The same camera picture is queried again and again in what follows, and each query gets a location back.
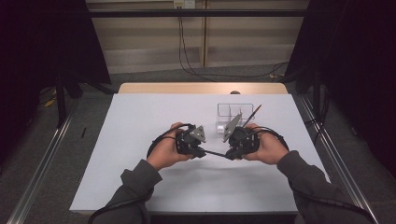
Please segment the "wooden table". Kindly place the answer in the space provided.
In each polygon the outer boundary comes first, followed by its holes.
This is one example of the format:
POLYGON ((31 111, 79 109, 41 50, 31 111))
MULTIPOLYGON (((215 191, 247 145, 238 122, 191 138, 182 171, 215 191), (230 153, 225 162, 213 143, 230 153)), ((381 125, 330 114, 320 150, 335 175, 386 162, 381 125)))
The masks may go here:
POLYGON ((253 82, 166 82, 123 83, 119 93, 178 93, 178 94, 287 94, 281 83, 253 82))

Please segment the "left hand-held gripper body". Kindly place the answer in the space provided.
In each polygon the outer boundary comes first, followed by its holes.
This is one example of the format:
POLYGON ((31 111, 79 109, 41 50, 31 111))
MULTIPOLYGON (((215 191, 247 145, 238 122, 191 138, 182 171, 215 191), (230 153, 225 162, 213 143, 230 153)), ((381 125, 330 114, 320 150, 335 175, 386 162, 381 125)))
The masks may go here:
POLYGON ((177 152, 183 155, 204 154, 196 151, 205 142, 205 131, 203 126, 196 127, 188 125, 188 129, 176 135, 177 152))

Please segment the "black metal stand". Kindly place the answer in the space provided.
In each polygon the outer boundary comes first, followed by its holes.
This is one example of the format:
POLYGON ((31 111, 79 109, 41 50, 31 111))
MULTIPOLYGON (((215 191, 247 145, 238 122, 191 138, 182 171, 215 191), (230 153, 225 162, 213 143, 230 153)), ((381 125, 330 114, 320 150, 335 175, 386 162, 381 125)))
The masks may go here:
POLYGON ((56 99, 58 107, 58 124, 57 127, 61 128, 66 119, 66 105, 64 99, 64 84, 62 81, 62 73, 56 77, 56 99))

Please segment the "white wall socket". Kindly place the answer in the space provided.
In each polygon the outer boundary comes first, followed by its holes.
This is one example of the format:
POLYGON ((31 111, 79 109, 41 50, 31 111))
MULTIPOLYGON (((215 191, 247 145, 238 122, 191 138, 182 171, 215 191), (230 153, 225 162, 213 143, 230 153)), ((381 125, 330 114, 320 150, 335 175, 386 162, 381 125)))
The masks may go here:
POLYGON ((175 9, 195 9, 195 0, 174 0, 175 9))

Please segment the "wooden vertical post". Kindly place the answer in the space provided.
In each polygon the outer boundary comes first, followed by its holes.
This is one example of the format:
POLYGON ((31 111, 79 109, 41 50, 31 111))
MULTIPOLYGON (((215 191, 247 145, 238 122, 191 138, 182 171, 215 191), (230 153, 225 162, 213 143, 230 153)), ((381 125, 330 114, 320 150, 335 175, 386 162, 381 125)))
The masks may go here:
MULTIPOLYGON (((208 8, 208 0, 202 0, 202 9, 208 8)), ((201 64, 203 68, 207 65, 207 17, 202 17, 202 45, 201 45, 201 64)))

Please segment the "person's left hand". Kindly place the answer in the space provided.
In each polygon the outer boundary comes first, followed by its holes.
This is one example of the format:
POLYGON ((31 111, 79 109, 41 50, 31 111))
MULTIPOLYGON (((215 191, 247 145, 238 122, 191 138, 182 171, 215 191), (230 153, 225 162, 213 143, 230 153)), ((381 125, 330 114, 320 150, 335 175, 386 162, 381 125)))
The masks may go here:
POLYGON ((170 167, 177 162, 187 161, 192 155, 179 154, 176 149, 176 134, 180 132, 182 123, 177 122, 171 125, 170 132, 152 149, 147 158, 147 162, 156 170, 170 167))

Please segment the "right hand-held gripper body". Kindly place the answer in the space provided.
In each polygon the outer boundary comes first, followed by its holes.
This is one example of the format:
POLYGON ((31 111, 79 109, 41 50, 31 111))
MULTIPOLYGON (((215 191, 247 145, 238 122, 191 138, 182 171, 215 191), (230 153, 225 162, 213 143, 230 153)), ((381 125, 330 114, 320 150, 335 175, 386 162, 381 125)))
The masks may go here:
POLYGON ((230 149, 234 148, 237 150, 235 154, 232 154, 235 156, 253 153, 260 146, 260 139, 254 131, 237 125, 240 119, 241 114, 232 119, 226 125, 223 134, 223 142, 228 142, 230 149))

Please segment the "clear acrylic pen holder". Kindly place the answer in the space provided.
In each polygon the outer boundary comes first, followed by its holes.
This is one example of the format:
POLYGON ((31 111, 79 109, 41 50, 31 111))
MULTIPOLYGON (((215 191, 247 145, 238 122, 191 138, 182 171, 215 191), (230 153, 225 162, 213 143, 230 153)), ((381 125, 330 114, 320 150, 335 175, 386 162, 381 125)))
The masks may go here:
POLYGON ((253 104, 218 104, 217 133, 224 133, 226 125, 239 114, 241 114, 241 119, 237 125, 242 126, 253 111, 253 104))

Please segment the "person's right hand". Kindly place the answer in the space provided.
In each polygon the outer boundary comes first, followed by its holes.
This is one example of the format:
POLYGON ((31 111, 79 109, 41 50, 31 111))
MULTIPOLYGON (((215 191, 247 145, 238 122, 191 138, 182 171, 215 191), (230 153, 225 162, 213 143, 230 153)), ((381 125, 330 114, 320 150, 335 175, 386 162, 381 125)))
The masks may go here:
POLYGON ((278 164, 279 161, 289 153, 289 151, 281 144, 281 142, 270 133, 261 133, 261 128, 255 124, 247 125, 248 129, 259 131, 260 146, 257 151, 249 154, 244 154, 243 159, 247 161, 261 161, 265 164, 278 164))

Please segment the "black curtain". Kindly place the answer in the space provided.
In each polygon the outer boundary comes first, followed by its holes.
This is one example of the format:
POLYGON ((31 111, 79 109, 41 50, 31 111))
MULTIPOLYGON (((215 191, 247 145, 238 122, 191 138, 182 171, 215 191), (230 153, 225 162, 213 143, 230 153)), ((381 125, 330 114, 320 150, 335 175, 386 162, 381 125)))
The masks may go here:
POLYGON ((286 76, 319 79, 396 178, 396 0, 309 0, 286 76))
POLYGON ((109 83, 86 0, 0 0, 0 163, 60 79, 109 83))

